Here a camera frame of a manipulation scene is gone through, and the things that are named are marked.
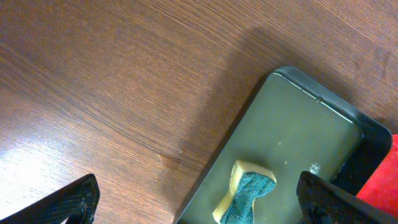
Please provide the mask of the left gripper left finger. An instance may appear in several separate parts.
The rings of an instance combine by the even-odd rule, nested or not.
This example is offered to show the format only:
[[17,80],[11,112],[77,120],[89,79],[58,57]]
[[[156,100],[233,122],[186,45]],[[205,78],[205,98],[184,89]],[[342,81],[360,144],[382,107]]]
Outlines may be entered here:
[[92,224],[100,199],[94,174],[87,174],[58,191],[4,218],[1,223]]

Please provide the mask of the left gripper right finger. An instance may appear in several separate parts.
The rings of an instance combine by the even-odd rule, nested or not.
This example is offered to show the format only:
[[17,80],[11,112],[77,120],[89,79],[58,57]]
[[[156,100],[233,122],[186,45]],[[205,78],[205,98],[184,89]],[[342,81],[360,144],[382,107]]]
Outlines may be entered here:
[[302,223],[397,224],[392,215],[307,171],[300,174],[296,193]]

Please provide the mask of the green yellow sponge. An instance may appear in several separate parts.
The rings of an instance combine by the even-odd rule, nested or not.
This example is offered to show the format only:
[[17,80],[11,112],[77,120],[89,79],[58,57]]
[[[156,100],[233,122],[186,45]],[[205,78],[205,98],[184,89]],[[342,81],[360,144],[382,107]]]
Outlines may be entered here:
[[277,184],[273,171],[252,162],[236,160],[226,195],[213,211],[218,224],[254,224],[257,198],[272,192]]

